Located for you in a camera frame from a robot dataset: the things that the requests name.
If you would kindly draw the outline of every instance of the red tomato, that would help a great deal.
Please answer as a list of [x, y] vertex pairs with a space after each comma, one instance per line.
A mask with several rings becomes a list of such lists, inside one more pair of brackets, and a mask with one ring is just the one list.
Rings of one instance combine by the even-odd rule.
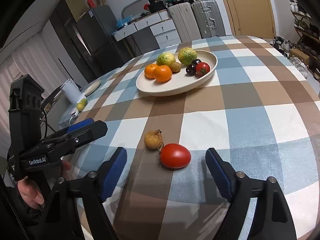
[[160, 160], [168, 168], [179, 169], [190, 163], [191, 153], [180, 144], [169, 143], [162, 147]]
[[205, 63], [205, 62], [199, 62], [197, 65], [196, 65], [196, 73], [202, 77], [204, 76], [205, 74], [209, 73], [210, 71], [210, 66]]

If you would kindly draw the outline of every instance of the round table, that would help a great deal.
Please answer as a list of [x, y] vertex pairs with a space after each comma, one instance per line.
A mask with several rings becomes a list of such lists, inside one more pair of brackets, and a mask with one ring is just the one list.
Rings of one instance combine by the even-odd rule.
[[[159, 54], [183, 47], [218, 58], [214, 76], [201, 87], [169, 97], [139, 93], [135, 83]], [[120, 239], [212, 239], [229, 204], [221, 198], [205, 164], [214, 147], [236, 171], [277, 178], [296, 228], [304, 239], [319, 207], [320, 101], [300, 72], [264, 40], [226, 36], [187, 42], [138, 56], [101, 77], [77, 122], [103, 120], [107, 135], [69, 156], [72, 178], [97, 170], [117, 147], [128, 160], [111, 198], [104, 203]], [[65, 112], [68, 125], [74, 106]], [[164, 143], [179, 143], [191, 163], [165, 170], [143, 137], [162, 131]], [[239, 239], [246, 239], [256, 199], [251, 199]], [[88, 229], [81, 201], [82, 225]]]

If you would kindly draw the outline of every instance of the red object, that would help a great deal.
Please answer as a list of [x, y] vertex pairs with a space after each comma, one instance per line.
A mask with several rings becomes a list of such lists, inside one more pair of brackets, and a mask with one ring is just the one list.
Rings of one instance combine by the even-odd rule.
[[87, 4], [89, 5], [90, 8], [95, 8], [96, 5], [94, 4], [93, 0], [87, 0]]
[[179, 169], [190, 163], [191, 153], [180, 144], [169, 143], [162, 147], [160, 160], [162, 164], [168, 168]]
[[210, 71], [210, 66], [205, 63], [205, 62], [199, 62], [196, 65], [196, 73], [197, 75], [199, 75], [200, 77], [204, 76], [205, 74], [207, 74]]
[[150, 4], [146, 3], [146, 4], [144, 5], [143, 9], [146, 10], [146, 11], [148, 11], [149, 5], [150, 5]]

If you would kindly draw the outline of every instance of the mandarin orange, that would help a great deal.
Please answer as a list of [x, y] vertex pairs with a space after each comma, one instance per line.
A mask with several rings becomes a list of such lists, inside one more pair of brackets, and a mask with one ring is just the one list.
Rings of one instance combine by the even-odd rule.
[[158, 67], [157, 64], [150, 64], [148, 66], [146, 66], [146, 68], [144, 69], [144, 74], [147, 78], [151, 78], [154, 79], [153, 77], [153, 71], [155, 70], [155, 68]]
[[172, 71], [166, 65], [158, 66], [153, 71], [153, 76], [159, 82], [166, 82], [172, 77]]

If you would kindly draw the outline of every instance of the wooden plate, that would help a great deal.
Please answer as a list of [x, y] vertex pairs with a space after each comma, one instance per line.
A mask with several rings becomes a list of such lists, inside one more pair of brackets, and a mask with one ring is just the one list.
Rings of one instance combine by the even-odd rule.
[[[206, 82], [214, 74], [218, 64], [218, 59], [214, 54], [208, 51], [196, 50], [196, 52], [198, 59], [210, 66], [210, 72], [203, 77], [197, 78], [196, 76], [188, 75], [186, 73], [185, 65], [182, 65], [180, 72], [173, 73], [172, 78], [164, 83], [158, 82], [155, 79], [146, 78], [143, 71], [137, 78], [137, 88], [148, 95], [164, 97], [189, 91]], [[178, 53], [175, 53], [174, 56], [176, 61], [180, 62], [178, 60]]]
[[95, 92], [95, 90], [97, 90], [97, 88], [100, 86], [101, 84], [101, 79], [97, 79], [95, 82], [93, 82], [90, 87], [88, 87], [84, 94], [87, 97], [88, 95], [91, 95], [93, 92]]

